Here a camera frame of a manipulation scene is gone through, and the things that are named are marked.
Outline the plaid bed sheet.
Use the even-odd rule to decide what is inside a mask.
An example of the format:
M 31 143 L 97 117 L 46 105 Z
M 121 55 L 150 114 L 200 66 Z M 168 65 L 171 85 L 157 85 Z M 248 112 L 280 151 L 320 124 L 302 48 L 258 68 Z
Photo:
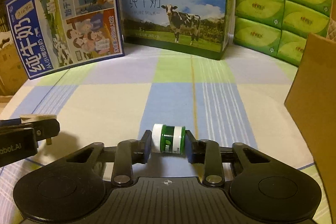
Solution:
M 223 147 L 242 142 L 321 181 L 284 106 L 297 68 L 240 46 L 220 61 L 126 44 L 125 56 L 26 81 L 1 113 L 55 114 L 60 133 L 37 155 L 1 168 L 1 223 L 20 223 L 15 183 L 95 141 L 115 146 L 155 123 L 183 126 Z

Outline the green tissue pack bundle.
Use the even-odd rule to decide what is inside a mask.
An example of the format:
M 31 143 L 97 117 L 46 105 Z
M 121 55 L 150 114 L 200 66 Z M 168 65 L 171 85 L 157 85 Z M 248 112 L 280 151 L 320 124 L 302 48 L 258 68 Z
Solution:
M 309 34 L 327 36 L 333 0 L 236 0 L 234 43 L 292 65 Z

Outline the green white small jar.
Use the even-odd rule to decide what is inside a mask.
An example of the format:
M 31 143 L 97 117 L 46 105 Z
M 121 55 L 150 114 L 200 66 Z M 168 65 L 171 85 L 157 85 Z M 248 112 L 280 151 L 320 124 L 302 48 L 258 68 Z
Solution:
M 151 134 L 151 151 L 153 153 L 182 155 L 185 152 L 185 135 L 185 126 L 168 126 L 156 123 Z

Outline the quilted beige cushion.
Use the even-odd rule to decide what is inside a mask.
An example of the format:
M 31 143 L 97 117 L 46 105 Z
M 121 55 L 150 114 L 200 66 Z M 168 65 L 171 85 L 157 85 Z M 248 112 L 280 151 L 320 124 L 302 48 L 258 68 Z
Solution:
M 333 19 L 330 20 L 326 38 L 336 42 L 336 21 Z

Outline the brown cardboard box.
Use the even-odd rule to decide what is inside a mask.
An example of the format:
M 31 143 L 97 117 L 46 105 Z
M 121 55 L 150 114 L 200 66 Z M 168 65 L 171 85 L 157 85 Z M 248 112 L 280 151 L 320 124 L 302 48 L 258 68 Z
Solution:
M 309 34 L 284 103 L 323 181 L 335 179 L 335 42 Z

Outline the beige power adapter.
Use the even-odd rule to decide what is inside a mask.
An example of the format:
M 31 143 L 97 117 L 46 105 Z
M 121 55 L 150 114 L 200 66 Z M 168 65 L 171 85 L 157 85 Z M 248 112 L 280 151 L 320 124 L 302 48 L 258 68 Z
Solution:
M 60 124 L 55 114 L 23 114 L 21 123 L 32 124 L 37 141 L 45 140 L 52 145 L 52 138 L 58 136 Z

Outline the flattened cardboard boxes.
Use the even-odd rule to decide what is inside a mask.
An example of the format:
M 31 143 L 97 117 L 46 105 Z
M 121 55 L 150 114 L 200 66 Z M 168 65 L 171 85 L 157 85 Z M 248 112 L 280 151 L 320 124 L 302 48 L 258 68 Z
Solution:
M 28 77 L 17 53 L 11 32 L 1 32 L 1 95 L 12 96 Z

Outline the cow picture milk box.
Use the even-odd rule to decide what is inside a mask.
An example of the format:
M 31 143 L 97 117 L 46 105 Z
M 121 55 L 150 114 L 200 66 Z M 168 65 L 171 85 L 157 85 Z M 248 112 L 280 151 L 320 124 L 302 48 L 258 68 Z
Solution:
M 233 10 L 233 0 L 120 0 L 123 38 L 220 60 Z

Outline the blue cartoon milk carton box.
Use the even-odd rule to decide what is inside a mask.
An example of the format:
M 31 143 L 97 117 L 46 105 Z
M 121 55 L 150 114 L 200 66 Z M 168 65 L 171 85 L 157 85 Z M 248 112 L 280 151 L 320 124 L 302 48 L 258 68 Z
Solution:
M 124 54 L 118 0 L 8 0 L 6 12 L 29 79 Z

